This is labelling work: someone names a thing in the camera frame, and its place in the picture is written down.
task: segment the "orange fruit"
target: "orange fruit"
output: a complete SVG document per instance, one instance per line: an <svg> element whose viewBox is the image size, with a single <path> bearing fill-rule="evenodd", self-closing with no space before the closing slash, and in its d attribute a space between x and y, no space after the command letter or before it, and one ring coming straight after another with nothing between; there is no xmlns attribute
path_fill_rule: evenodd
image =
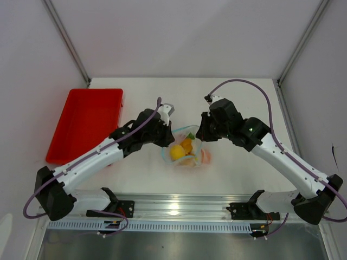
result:
<svg viewBox="0 0 347 260"><path fill-rule="evenodd" d="M181 146L185 147L186 145L191 145L191 139L190 138L185 138L182 142L181 142Z"/></svg>
<svg viewBox="0 0 347 260"><path fill-rule="evenodd" d="M189 154L193 150L193 146L192 145L185 145L185 146L183 146L183 149L185 151L185 154Z"/></svg>

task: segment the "grey floor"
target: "grey floor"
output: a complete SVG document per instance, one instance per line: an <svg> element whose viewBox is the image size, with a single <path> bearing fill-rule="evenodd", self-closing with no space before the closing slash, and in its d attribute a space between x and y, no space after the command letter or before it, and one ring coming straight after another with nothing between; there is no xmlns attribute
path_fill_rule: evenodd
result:
<svg viewBox="0 0 347 260"><path fill-rule="evenodd" d="M123 232L105 239L80 233L48 230L38 259L328 259L319 228L308 224L287 224L268 241L222 233Z"/></svg>

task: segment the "green object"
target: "green object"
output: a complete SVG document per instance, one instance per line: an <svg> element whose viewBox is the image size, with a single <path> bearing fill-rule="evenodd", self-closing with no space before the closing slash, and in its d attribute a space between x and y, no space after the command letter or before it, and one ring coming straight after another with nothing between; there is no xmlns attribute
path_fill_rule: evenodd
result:
<svg viewBox="0 0 347 260"><path fill-rule="evenodd" d="M191 139L191 140L194 140L195 139L195 136L192 134L192 133L189 133L187 135L187 138Z"/></svg>

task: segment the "metal beam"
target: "metal beam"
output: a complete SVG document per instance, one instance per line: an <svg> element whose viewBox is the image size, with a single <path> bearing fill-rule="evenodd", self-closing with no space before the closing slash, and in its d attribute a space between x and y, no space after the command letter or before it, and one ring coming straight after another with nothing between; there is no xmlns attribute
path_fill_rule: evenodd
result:
<svg viewBox="0 0 347 260"><path fill-rule="evenodd" d="M63 23L60 20L60 17L58 13L56 12L54 5L51 0L41 0L45 9L47 10L48 15L52 19L52 22L54 23L59 35L61 36L66 48L68 49L71 58L75 62L77 69L81 73L81 76L83 77L84 81L86 82L87 86L89 85L91 79L89 78L86 69L84 68L82 61L80 57L77 54L77 51L75 50L75 47L72 44L72 41L69 37L69 35L66 32L66 29L63 25Z"/></svg>
<svg viewBox="0 0 347 260"><path fill-rule="evenodd" d="M289 61L287 62L284 70L282 71L282 73L278 79L278 86L279 87L281 87L288 72L291 70L291 68L295 64L296 60L298 59L298 57L300 56L300 54L302 53L302 51L306 47L306 45L307 45L308 41L310 40L315 28L318 25L320 19L325 14L330 2L331 2L331 0L321 0L320 1L319 5L316 9L316 12L314 12L314 15L311 18L308 26L306 27L304 34L302 35L299 43L297 44L294 52L292 53Z"/></svg>

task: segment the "white wall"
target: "white wall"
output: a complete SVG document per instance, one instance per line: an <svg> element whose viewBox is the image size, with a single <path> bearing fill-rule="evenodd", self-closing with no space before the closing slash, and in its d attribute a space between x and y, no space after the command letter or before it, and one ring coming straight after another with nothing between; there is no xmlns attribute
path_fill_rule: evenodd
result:
<svg viewBox="0 0 347 260"><path fill-rule="evenodd" d="M25 255L36 222L24 219L24 203L45 164L67 94L82 86L41 1L1 1L0 219L7 213L14 217L2 259Z"/></svg>
<svg viewBox="0 0 347 260"><path fill-rule="evenodd" d="M283 91L304 158L327 174L345 181L347 198L347 1L332 1L297 64L285 80ZM336 164L331 147L335 147ZM347 216L337 199L336 218ZM347 223L334 224L339 248L347 259Z"/></svg>
<svg viewBox="0 0 347 260"><path fill-rule="evenodd" d="M320 0L53 0L91 77L277 78Z"/></svg>

